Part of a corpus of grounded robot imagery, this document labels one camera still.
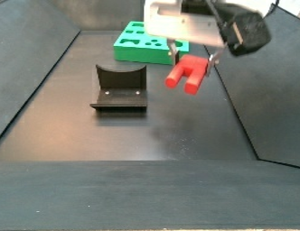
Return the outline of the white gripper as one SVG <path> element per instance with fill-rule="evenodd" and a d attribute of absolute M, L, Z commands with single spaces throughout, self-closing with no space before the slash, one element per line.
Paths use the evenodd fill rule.
<path fill-rule="evenodd" d="M 206 75 L 208 76 L 224 51 L 216 21 L 212 16 L 183 13 L 180 2 L 182 0 L 144 0 L 143 27 L 150 35 L 167 38 L 172 65 L 179 61 L 175 40 L 219 47 L 207 59 Z"/>

